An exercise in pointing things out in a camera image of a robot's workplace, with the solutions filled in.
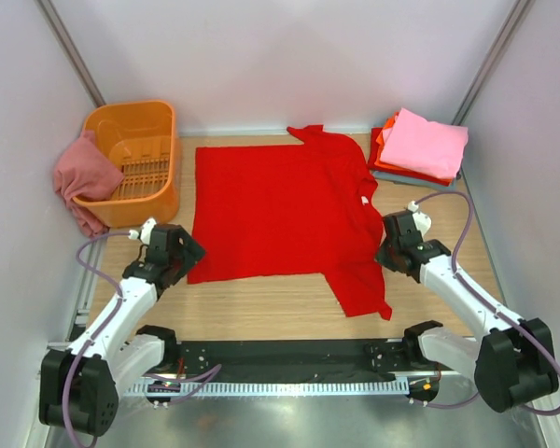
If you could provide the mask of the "red t shirt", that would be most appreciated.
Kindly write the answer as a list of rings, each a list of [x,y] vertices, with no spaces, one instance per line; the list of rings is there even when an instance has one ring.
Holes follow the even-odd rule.
[[[192,234],[205,255],[189,282],[319,273],[345,315],[389,319],[378,184],[359,144],[320,125],[289,133],[291,145],[196,150]]]
[[[380,172],[390,173],[390,174],[393,174],[393,175],[403,175],[403,176],[407,176],[407,177],[414,177],[414,178],[417,178],[417,179],[423,179],[423,180],[437,182],[437,183],[442,184],[442,185],[446,185],[446,182],[450,182],[450,181],[453,180],[453,179],[438,179],[438,178],[431,177],[429,175],[419,174],[417,172],[401,169],[401,168],[398,168],[398,167],[391,167],[391,166],[378,167],[378,166],[376,166],[374,163],[375,163],[375,159],[376,159],[376,157],[379,153],[379,144],[377,143],[376,139],[381,134],[381,131],[382,131],[381,127],[375,127],[375,128],[371,129],[370,155],[368,157],[368,162],[367,162],[368,168],[371,171],[380,171]]]

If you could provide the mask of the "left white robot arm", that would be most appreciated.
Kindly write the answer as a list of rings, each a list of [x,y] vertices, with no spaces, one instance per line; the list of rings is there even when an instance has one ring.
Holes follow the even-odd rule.
[[[110,429],[123,393],[136,380],[175,364],[175,332],[136,325],[205,255],[182,226],[153,218],[124,235],[141,245],[121,280],[110,282],[113,297],[66,348],[48,350],[40,366],[38,418],[63,428],[76,447],[80,435],[98,439]]]

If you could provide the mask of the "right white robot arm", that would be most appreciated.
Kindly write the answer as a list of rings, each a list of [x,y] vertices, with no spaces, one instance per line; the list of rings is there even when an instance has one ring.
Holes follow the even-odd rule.
[[[431,220],[415,205],[385,216],[384,226],[377,261],[438,295],[473,336],[456,336],[438,323],[418,325],[415,348],[422,358],[471,380],[498,413],[560,391],[552,334],[542,320],[508,309],[465,272],[457,250],[426,239]]]

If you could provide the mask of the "folded grey t shirt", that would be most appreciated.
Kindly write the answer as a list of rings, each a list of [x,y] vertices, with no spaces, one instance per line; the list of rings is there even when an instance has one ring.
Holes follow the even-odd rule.
[[[450,182],[446,182],[446,185],[439,184],[437,182],[417,179],[414,177],[407,177],[403,175],[393,175],[390,173],[380,172],[380,171],[371,171],[371,174],[374,178],[384,181],[389,181],[396,184],[401,185],[409,185],[409,186],[416,186],[416,187],[424,187],[430,188],[437,191],[454,191],[456,190],[456,180],[452,180]]]

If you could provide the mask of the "folded pink t shirt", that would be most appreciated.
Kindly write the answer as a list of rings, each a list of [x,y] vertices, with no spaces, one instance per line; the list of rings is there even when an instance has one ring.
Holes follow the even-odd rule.
[[[386,120],[376,141],[377,166],[391,165],[438,179],[454,179],[462,164],[469,130],[427,120],[403,107]]]

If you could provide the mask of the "folded red t shirt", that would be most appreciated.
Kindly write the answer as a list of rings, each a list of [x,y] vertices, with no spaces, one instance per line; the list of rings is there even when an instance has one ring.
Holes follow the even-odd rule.
[[[403,175],[403,176],[407,176],[407,177],[414,177],[414,178],[417,178],[417,179],[423,179],[423,180],[437,182],[437,183],[442,184],[442,185],[446,185],[446,182],[450,182],[450,181],[453,180],[453,179],[438,179],[438,178],[431,177],[429,175],[419,174],[417,172],[401,169],[401,168],[398,168],[398,167],[391,167],[391,166],[378,167],[378,166],[376,166],[374,163],[375,163],[375,159],[376,159],[376,157],[379,153],[379,144],[377,143],[376,139],[381,134],[381,131],[382,131],[381,127],[375,127],[375,128],[371,129],[370,155],[368,157],[368,162],[367,162],[368,168],[371,171],[380,171],[380,172],[390,173],[390,174],[393,174],[393,175]]]

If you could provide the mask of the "orange plastic basket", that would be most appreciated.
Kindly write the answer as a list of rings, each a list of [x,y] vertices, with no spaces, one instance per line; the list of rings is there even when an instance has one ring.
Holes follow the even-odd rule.
[[[176,142],[175,109],[163,100],[103,105],[85,119],[97,148],[123,180],[102,201],[74,199],[109,228],[138,226],[153,217],[171,221],[180,203],[182,150]]]

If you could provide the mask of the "dusty pink t shirt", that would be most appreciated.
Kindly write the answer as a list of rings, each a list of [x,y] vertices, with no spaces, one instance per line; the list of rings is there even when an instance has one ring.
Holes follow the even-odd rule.
[[[58,159],[52,174],[54,192],[63,200],[83,235],[92,238],[106,232],[106,224],[74,199],[108,200],[121,184],[122,171],[96,145],[92,130],[82,131]]]

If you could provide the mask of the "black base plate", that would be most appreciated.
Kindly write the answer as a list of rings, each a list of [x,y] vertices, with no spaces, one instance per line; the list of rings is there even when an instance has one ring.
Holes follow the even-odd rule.
[[[227,383],[385,381],[392,373],[441,367],[415,358],[401,339],[184,341],[176,358],[189,377],[220,365],[216,380]]]

